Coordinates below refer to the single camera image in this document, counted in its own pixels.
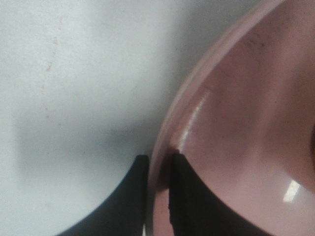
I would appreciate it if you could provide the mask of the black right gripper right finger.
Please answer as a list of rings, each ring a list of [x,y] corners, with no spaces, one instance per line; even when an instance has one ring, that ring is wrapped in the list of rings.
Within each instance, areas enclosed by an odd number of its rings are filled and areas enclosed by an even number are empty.
[[[264,236],[204,184],[182,154],[174,154],[169,176],[170,223],[176,236]]]

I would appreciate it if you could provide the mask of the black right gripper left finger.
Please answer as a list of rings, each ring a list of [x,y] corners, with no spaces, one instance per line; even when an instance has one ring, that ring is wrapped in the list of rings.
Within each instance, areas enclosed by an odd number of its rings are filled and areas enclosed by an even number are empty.
[[[110,196],[61,236],[141,236],[146,215],[149,158],[136,156]]]

